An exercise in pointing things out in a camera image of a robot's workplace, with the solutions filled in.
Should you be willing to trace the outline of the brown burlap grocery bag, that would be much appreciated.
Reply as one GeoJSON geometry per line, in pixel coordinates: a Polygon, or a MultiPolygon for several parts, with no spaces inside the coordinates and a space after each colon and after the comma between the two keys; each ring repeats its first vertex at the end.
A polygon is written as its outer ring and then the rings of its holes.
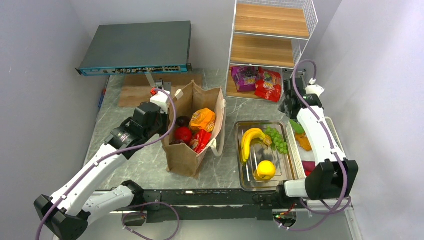
{"type": "Polygon", "coordinates": [[[225,143],[226,100],[221,88],[203,90],[194,81],[179,89],[168,104],[170,135],[161,143],[167,171],[197,178],[207,150],[217,157],[225,143]]]}

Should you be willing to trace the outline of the green leafy vegetable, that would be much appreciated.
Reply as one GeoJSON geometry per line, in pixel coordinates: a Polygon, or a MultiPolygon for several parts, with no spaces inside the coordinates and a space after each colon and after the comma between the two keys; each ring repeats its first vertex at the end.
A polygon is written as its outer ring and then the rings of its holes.
{"type": "Polygon", "coordinates": [[[296,134],[302,135],[302,134],[305,133],[304,128],[299,123],[297,123],[293,119],[290,119],[289,122],[290,122],[290,124],[291,124],[291,126],[292,126],[292,128],[293,128],[293,130],[296,134]]]}

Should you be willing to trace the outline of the orange snack bag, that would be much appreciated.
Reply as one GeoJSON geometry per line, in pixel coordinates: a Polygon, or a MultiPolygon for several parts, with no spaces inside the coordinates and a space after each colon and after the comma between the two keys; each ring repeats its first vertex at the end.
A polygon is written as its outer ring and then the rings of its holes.
{"type": "Polygon", "coordinates": [[[209,108],[196,111],[189,122],[189,127],[193,131],[205,130],[211,133],[215,128],[216,114],[209,108]]]}

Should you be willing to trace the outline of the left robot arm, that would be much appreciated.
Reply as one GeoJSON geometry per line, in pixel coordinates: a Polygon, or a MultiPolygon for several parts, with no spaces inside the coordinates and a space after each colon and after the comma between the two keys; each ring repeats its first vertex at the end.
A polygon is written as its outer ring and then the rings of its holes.
{"type": "Polygon", "coordinates": [[[156,134],[169,127],[167,103],[143,102],[132,117],[113,129],[95,156],[51,196],[40,195],[34,207],[43,226],[61,240],[77,240],[90,224],[120,208],[139,209],[144,189],[132,180],[92,197],[100,184],[156,134]]]}

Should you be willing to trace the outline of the purple grapes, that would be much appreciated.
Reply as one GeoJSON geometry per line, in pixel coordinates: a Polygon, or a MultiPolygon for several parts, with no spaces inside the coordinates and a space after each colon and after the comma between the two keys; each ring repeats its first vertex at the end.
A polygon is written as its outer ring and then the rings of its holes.
{"type": "Polygon", "coordinates": [[[178,145],[178,144],[185,144],[185,142],[181,139],[176,139],[170,143],[170,145],[178,145]]]}

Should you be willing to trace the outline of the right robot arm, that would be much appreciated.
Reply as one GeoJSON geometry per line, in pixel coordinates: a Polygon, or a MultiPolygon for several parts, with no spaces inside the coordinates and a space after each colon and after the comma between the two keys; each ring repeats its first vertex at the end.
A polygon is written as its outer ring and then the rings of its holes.
{"type": "Polygon", "coordinates": [[[302,79],[283,81],[284,99],[279,111],[303,127],[314,154],[315,168],[303,179],[287,180],[275,194],[276,203],[289,207],[295,198],[326,200],[350,195],[359,171],[356,161],[348,160],[326,121],[319,97],[307,93],[302,79]]]}

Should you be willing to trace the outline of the red apple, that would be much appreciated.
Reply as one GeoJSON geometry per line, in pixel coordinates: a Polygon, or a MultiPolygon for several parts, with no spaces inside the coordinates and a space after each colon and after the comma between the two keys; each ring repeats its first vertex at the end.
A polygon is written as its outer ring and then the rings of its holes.
{"type": "Polygon", "coordinates": [[[181,126],[175,130],[174,138],[177,141],[183,141],[185,144],[189,144],[192,140],[192,131],[186,126],[181,126]]]}

